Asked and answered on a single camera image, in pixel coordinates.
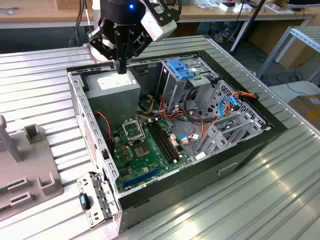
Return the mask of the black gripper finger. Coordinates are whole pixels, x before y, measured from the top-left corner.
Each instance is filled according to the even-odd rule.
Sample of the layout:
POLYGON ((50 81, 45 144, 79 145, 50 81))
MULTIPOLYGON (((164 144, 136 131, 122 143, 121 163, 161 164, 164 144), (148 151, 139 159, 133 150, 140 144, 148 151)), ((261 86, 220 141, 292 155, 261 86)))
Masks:
POLYGON ((119 33, 113 27, 97 27, 87 36, 90 45, 106 59, 114 62, 118 74, 123 74, 123 50, 117 39, 119 33))
POLYGON ((142 32, 139 34, 137 34, 137 31, 129 31, 128 39, 124 49, 124 57, 122 58, 123 74, 127 72, 127 61, 132 57, 139 56, 151 42, 152 38, 146 30, 142 30, 142 32))

